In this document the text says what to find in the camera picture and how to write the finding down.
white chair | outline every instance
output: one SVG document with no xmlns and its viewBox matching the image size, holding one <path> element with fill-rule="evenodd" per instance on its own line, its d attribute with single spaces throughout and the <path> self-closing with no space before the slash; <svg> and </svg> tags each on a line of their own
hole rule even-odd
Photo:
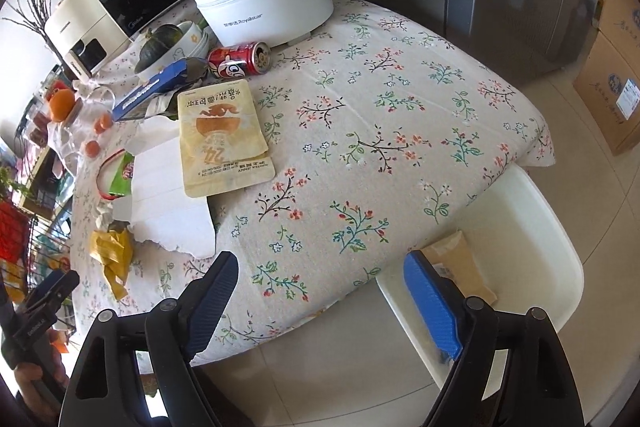
<svg viewBox="0 0 640 427">
<path fill-rule="evenodd" d="M 524 314 L 538 306 L 546 310 L 556 331 L 564 326 L 582 297 L 582 263 L 556 214 L 522 168 L 512 164 L 447 223 L 442 237 L 455 230 L 464 232 L 487 286 L 497 295 L 495 310 Z M 442 388 L 450 365 L 441 362 L 440 350 L 404 283 L 403 264 L 404 260 L 387 267 L 376 280 Z M 505 362 L 506 351 L 497 351 L 485 398 L 500 389 Z"/>
</svg>

cardboard box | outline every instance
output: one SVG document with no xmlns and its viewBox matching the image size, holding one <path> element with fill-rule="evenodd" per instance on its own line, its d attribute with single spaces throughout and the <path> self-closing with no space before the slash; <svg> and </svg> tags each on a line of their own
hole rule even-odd
<svg viewBox="0 0 640 427">
<path fill-rule="evenodd" d="M 631 68 L 640 73 L 640 2 L 604 0 L 599 29 Z"/>
<path fill-rule="evenodd" d="M 640 3 L 604 0 L 598 35 L 574 87 L 614 155 L 640 142 L 640 107 L 625 115 L 618 100 L 629 79 L 640 89 Z"/>
<path fill-rule="evenodd" d="M 640 110 L 626 120 L 616 101 L 631 78 L 638 76 L 603 33 L 598 33 L 574 87 L 586 104 L 604 135 L 611 152 L 616 155 L 640 141 Z"/>
</svg>

snack package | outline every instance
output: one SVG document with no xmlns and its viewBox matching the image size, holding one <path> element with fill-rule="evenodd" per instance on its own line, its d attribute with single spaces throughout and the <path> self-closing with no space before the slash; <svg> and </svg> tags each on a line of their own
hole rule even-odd
<svg viewBox="0 0 640 427">
<path fill-rule="evenodd" d="M 462 231 L 420 249 L 438 275 L 451 279 L 465 297 L 476 295 L 491 306 L 497 297 L 486 286 Z"/>
<path fill-rule="evenodd" d="M 221 194 L 275 176 L 245 79 L 180 93 L 178 117 L 188 197 Z"/>
<path fill-rule="evenodd" d="M 131 194 L 131 180 L 133 179 L 133 155 L 125 152 L 116 175 L 113 177 L 109 193 L 111 196 L 129 196 Z"/>
<path fill-rule="evenodd" d="M 6 259 L 0 259 L 0 269 L 4 280 L 4 289 L 14 304 L 20 304 L 25 298 L 24 268 Z"/>
</svg>

blue gripper pad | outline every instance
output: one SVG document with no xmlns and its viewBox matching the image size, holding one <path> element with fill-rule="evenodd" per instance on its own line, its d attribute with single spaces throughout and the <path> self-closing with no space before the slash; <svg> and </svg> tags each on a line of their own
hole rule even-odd
<svg viewBox="0 0 640 427">
<path fill-rule="evenodd" d="M 409 254 L 404 258 L 404 282 L 438 349 L 457 360 L 462 353 L 456 318 L 420 263 Z"/>
<path fill-rule="evenodd" d="M 189 342 L 184 354 L 189 360 L 204 351 L 213 337 L 226 304 L 238 283 L 238 261 L 231 257 L 189 319 Z"/>
</svg>

yellow plastic bag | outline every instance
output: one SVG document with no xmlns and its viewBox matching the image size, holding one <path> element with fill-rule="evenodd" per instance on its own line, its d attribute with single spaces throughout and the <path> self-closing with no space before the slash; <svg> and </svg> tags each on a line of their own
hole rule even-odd
<svg viewBox="0 0 640 427">
<path fill-rule="evenodd" d="M 104 277 L 107 279 L 113 296 L 119 301 L 129 293 L 124 285 L 129 275 L 129 265 L 133 257 L 133 247 L 129 230 L 122 232 L 99 232 L 94 230 L 89 240 L 91 257 L 104 266 Z"/>
<path fill-rule="evenodd" d="M 4 288 L 14 304 L 24 301 L 24 268 L 0 259 L 0 269 L 4 279 Z"/>
</svg>

